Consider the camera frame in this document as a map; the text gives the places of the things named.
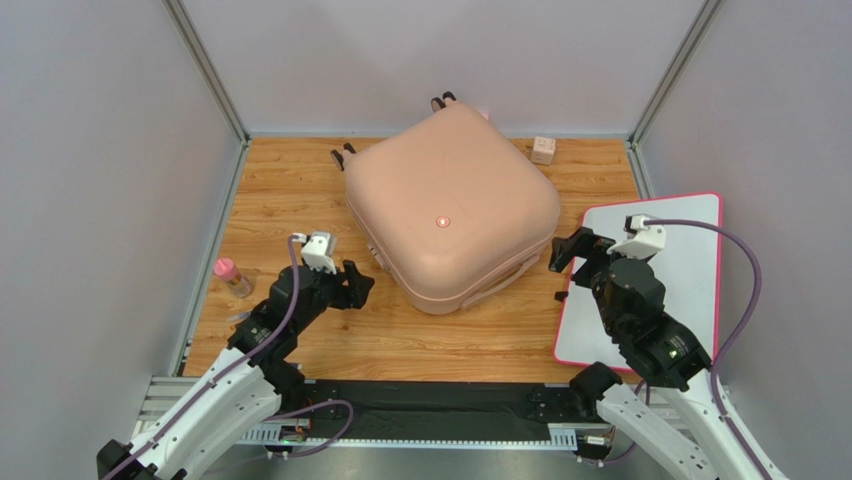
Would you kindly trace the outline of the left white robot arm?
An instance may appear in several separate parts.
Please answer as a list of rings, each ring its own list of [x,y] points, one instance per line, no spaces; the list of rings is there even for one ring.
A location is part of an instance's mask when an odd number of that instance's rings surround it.
[[[264,420],[306,413],[305,377],[287,356],[327,309],[363,308],[374,284],[349,260],[336,273],[306,265],[282,270],[183,397],[129,442],[101,448],[98,478],[198,479]]]

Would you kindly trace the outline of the pink suitcase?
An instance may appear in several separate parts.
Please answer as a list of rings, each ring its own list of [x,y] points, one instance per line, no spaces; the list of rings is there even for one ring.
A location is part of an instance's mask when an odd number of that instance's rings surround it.
[[[445,92],[431,115],[364,150],[331,152],[372,254],[433,315],[514,282],[558,225],[553,183],[475,108]]]

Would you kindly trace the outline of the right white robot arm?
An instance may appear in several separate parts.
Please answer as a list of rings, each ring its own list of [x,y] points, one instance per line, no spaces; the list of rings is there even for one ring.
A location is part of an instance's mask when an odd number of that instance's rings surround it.
[[[560,273],[583,259],[571,281],[591,292],[606,335],[688,431],[661,418],[601,362],[569,381],[570,407],[624,432],[677,479],[782,479],[782,470],[724,393],[720,357],[711,357],[695,334],[665,310],[666,288],[650,261],[665,246],[668,224],[630,216],[628,237],[621,242],[580,227],[567,238],[553,238],[548,267]]]

